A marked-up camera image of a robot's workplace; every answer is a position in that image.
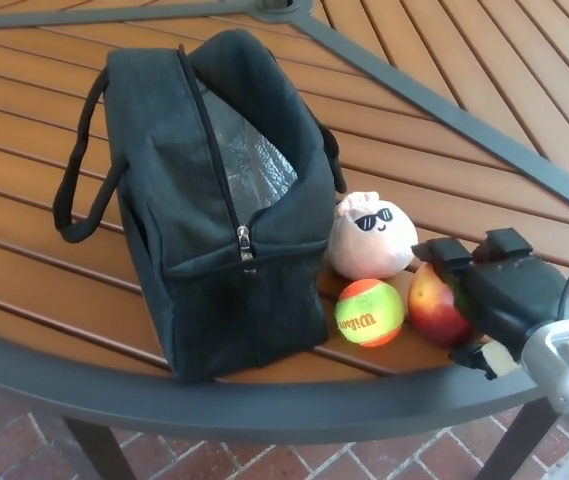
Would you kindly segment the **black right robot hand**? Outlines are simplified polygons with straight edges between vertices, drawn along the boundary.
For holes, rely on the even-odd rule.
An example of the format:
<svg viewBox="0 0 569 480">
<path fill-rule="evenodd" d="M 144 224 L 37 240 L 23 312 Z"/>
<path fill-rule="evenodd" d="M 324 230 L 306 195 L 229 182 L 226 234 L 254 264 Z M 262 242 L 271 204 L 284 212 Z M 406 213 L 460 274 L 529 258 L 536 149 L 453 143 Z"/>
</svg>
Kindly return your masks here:
<svg viewBox="0 0 569 480">
<path fill-rule="evenodd" d="M 408 294 L 414 328 L 450 359 L 489 380 L 518 368 L 539 384 L 569 375 L 554 342 L 564 276 L 514 229 L 497 229 L 469 251 L 453 237 L 413 246 L 422 264 Z"/>
</svg>

